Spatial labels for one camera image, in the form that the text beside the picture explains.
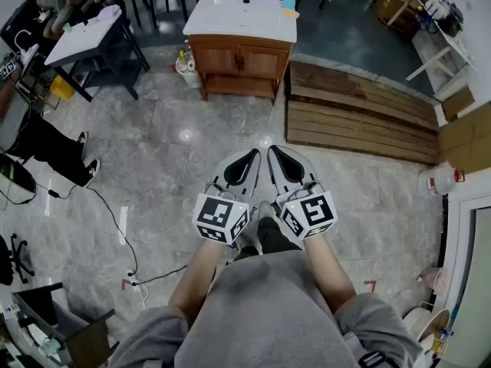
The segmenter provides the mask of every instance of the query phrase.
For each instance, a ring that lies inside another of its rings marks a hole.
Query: sneaker
[[[84,159],[85,146],[87,145],[88,140],[89,140],[89,132],[88,131],[82,132],[77,139],[77,143],[82,145],[82,157],[81,157],[82,159]]]
[[[274,218],[275,217],[275,210],[273,210],[273,207],[269,204],[269,202],[263,200],[259,204],[259,220],[263,218]]]
[[[84,185],[84,188],[88,187],[92,180],[95,179],[95,176],[99,173],[99,170],[101,169],[101,161],[99,159],[95,159],[94,161],[91,162],[91,164],[87,167],[90,177],[89,180],[87,181],[87,184]]]

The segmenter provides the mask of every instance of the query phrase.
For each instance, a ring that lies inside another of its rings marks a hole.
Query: hand
[[[10,80],[14,83],[17,83],[18,80],[21,78],[21,69],[19,67],[15,68],[15,70],[13,70],[10,75],[8,76],[10,78]]]
[[[74,7],[77,4],[77,0],[67,0],[67,5],[69,7]]]

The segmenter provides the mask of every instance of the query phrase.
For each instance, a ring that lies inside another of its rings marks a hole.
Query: door frame
[[[491,206],[491,169],[466,176],[449,194],[447,247],[444,267],[448,270],[447,292],[437,296],[434,309],[455,308],[463,285],[471,239],[473,212]]]

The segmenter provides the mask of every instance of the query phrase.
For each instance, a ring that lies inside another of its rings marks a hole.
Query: cabinet door
[[[239,75],[237,44],[193,44],[198,71],[201,74]]]
[[[282,79],[288,51],[256,46],[240,46],[240,74]]]

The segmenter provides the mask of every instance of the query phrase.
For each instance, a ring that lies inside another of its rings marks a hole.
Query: marble floor
[[[44,116],[65,135],[90,132],[87,161],[98,157],[102,168],[91,187],[112,208],[138,257],[140,280],[185,265],[200,239],[191,226],[198,192],[217,163],[239,150],[261,150],[259,185],[252,198],[273,200],[265,151],[285,145],[284,108],[257,97],[212,95],[208,102],[186,86],[170,68],[177,47],[145,48],[151,64],[136,85],[134,101],[122,87],[97,90],[92,103],[78,95]],[[430,296],[415,282],[426,266],[436,264],[440,248],[441,204],[417,191],[422,166],[376,156],[292,146],[313,163],[331,190],[339,221],[325,234],[358,292],[377,281],[376,292],[405,314]],[[72,184],[44,163],[26,167],[38,183],[61,195]],[[5,205],[0,202],[0,209]],[[128,246],[94,192],[75,188],[66,200],[43,189],[28,205],[8,205],[0,212],[0,234],[28,241],[34,285],[62,281],[68,304],[95,318],[114,308],[110,332],[121,338],[141,312],[139,294],[123,291],[122,279],[134,267]],[[223,250],[223,263],[234,252]],[[181,274],[148,284],[147,307],[165,304]]]

